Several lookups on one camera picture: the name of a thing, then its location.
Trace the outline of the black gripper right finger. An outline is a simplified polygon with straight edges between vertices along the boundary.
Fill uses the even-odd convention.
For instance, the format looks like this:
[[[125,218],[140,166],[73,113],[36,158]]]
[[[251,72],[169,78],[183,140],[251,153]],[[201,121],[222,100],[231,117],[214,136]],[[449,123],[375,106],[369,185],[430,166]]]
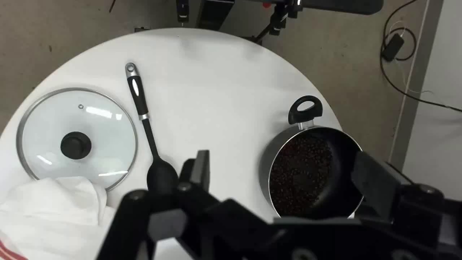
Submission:
[[[400,171],[365,152],[356,153],[351,181],[368,205],[385,221],[393,220],[398,191],[411,185],[411,181]]]

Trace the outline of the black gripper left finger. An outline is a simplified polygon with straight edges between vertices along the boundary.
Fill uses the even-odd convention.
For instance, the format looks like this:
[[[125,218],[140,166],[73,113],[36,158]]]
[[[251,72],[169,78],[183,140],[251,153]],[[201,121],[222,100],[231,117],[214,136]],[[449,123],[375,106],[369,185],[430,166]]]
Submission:
[[[195,158],[188,159],[182,166],[179,179],[183,182],[196,184],[208,191],[211,181],[209,152],[199,150]]]

